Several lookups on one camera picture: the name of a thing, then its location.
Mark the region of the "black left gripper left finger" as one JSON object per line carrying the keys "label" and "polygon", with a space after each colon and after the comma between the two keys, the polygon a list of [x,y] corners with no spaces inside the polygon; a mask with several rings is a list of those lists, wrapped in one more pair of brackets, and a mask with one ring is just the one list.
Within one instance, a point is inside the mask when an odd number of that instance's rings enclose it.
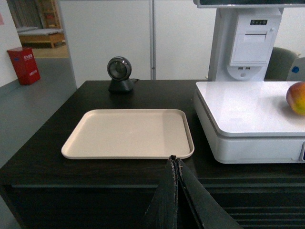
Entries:
{"label": "black left gripper left finger", "polygon": [[176,229],[178,222],[178,176],[176,156],[170,156],[152,201],[142,219],[144,229]]}

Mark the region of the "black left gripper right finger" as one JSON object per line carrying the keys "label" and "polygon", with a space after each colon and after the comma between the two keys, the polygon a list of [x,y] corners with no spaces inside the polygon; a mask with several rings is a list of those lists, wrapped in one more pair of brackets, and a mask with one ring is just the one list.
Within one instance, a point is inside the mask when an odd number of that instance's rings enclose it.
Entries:
{"label": "black left gripper right finger", "polygon": [[178,228],[241,229],[204,188],[188,166],[176,159],[178,175]]}

